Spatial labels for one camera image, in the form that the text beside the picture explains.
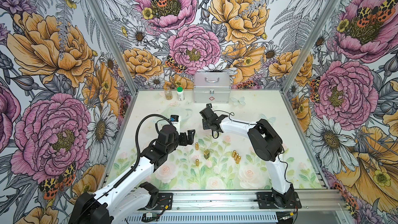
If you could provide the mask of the square gold black lipstick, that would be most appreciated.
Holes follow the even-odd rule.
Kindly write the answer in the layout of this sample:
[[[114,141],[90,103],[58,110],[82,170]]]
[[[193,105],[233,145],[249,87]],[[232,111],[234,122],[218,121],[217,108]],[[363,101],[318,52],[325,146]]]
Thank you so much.
[[[209,159],[209,157],[210,157],[210,151],[208,149],[206,149],[204,151],[204,158],[207,160],[207,159]]]

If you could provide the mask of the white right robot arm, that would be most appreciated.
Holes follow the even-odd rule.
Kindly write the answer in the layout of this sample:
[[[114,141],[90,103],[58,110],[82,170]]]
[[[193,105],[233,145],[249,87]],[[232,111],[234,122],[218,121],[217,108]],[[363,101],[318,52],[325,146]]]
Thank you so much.
[[[281,161],[285,153],[283,140],[267,120],[236,120],[226,112],[217,115],[211,104],[207,104],[200,115],[204,130],[211,130],[213,134],[235,134],[250,140],[255,154],[266,163],[272,183],[270,203],[277,208],[287,208],[294,203],[294,186],[286,177],[288,164]]]

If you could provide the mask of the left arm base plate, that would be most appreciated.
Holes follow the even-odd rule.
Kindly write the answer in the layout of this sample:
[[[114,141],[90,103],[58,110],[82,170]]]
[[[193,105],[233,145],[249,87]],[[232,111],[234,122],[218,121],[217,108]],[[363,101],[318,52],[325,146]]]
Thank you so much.
[[[147,206],[140,208],[140,211],[163,211],[163,210],[171,210],[173,204],[173,193],[164,193],[161,192],[158,194],[158,198],[156,200],[150,199]]]

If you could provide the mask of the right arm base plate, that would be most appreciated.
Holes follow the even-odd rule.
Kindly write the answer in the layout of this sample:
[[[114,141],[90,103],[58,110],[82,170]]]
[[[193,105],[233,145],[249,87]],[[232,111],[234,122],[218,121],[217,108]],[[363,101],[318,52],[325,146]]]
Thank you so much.
[[[283,196],[274,194],[271,191],[256,193],[256,200],[259,209],[301,209],[302,204],[296,192]]]

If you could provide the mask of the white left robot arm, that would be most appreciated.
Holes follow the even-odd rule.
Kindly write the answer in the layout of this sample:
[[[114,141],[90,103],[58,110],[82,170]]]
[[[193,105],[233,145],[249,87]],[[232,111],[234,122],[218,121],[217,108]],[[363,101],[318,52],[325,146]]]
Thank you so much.
[[[152,208],[159,191],[144,179],[162,166],[178,146],[192,145],[194,136],[195,130],[179,133],[174,125],[164,125],[128,171],[96,192],[78,197],[69,223],[118,224],[133,211]]]

